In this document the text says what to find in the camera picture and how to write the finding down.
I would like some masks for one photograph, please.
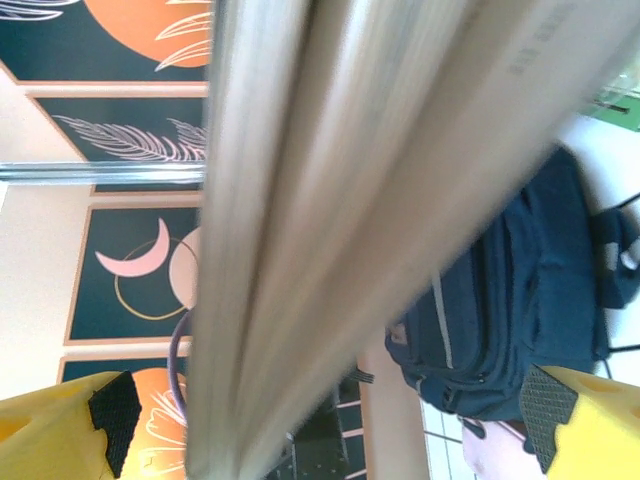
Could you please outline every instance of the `orange circle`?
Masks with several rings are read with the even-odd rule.
[[[169,63],[178,67],[201,67],[209,61],[210,3],[85,0],[85,4],[109,35],[160,65],[167,59],[176,59]]]
[[[178,374],[178,378],[184,385],[185,377]],[[133,373],[133,380],[142,411],[122,478],[184,480],[185,422],[176,414],[167,369],[140,370]]]
[[[169,260],[169,283],[173,295],[187,309],[196,306],[200,227],[197,227],[176,246]]]

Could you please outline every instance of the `navy backpack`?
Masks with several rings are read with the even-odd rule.
[[[531,364],[592,372],[608,356],[603,308],[636,292],[638,250],[621,208],[589,215],[576,159],[559,148],[387,330],[387,350],[437,409],[521,421]]]

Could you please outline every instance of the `pink crescent moon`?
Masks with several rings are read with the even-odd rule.
[[[116,260],[96,252],[96,258],[108,271],[119,277],[142,277],[160,268],[169,255],[169,229],[161,218],[158,219],[158,238],[153,247],[138,258]]]

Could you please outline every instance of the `black rubber pad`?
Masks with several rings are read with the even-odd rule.
[[[540,367],[531,366],[520,393],[520,410],[543,473],[556,456],[555,431],[568,424],[578,394]]]
[[[96,430],[107,434],[107,463],[120,478],[142,407],[131,372],[123,372],[89,399],[91,420]]]

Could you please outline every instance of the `backpack handle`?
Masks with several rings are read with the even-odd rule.
[[[604,308],[624,308],[640,288],[640,232],[622,211],[630,201],[591,217],[598,302]]]

